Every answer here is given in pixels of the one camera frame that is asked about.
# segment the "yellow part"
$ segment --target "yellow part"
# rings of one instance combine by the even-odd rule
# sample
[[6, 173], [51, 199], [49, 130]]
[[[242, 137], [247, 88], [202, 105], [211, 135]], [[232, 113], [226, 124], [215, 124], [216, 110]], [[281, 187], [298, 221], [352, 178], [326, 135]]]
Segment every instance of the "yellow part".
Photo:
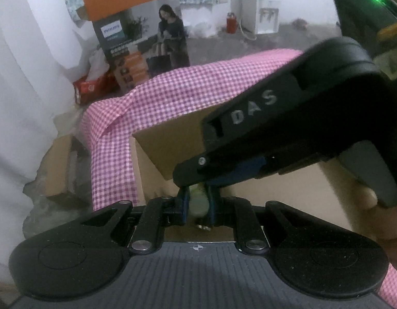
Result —
[[397, 36], [397, 23], [392, 24], [377, 33], [378, 41], [387, 41]]

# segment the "metal rivet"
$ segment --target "metal rivet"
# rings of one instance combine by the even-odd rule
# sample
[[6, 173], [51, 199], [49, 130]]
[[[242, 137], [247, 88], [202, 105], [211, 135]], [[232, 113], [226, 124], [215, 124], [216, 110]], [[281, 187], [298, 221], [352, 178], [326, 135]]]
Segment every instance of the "metal rivet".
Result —
[[147, 251], [151, 249], [152, 244], [149, 241], [135, 241], [131, 244], [131, 247], [137, 251]]
[[264, 249], [267, 245], [265, 242], [259, 240], [259, 239], [251, 239], [246, 243], [246, 246], [251, 249], [251, 250], [262, 250]]
[[198, 160], [198, 165], [203, 166], [205, 164], [205, 162], [206, 162], [206, 159], [204, 157], [200, 157]]

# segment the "finger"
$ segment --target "finger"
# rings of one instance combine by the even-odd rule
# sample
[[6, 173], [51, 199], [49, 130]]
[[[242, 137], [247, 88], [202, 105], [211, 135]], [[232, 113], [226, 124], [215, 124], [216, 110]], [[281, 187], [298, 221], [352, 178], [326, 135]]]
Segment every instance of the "finger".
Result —
[[377, 206], [376, 193], [359, 182], [353, 186], [353, 197], [354, 203], [359, 210], [369, 210]]
[[377, 205], [366, 211], [365, 217], [377, 238], [386, 241], [397, 239], [397, 206], [383, 208]]
[[383, 247], [384, 251], [389, 257], [389, 260], [397, 260], [397, 239], [392, 239], [389, 241], [378, 239], [377, 242], [381, 247]]

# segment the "screw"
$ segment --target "screw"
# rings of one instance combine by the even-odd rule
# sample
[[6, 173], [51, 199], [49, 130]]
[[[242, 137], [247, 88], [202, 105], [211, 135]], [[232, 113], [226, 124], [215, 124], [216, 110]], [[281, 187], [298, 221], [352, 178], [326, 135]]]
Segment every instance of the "screw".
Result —
[[264, 249], [267, 245], [265, 242], [259, 240], [259, 239], [251, 239], [246, 243], [246, 246], [251, 249], [251, 250], [262, 250]]
[[131, 247], [137, 251], [147, 251], [151, 249], [152, 244], [149, 241], [135, 241], [131, 244]]

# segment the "round pad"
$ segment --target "round pad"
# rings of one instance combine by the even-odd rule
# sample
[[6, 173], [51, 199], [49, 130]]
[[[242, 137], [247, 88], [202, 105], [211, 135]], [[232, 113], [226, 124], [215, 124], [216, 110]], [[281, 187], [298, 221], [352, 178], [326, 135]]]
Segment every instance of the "round pad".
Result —
[[60, 242], [43, 248], [39, 260], [48, 268], [69, 269], [81, 264], [86, 256], [86, 248], [82, 245]]
[[115, 279], [124, 267], [120, 247], [104, 243], [55, 242], [44, 248], [20, 244], [11, 256], [11, 273], [20, 292], [47, 301], [87, 296]]
[[389, 264], [383, 249], [366, 237], [308, 228], [295, 229], [276, 249], [274, 261], [292, 287], [333, 299], [375, 291]]

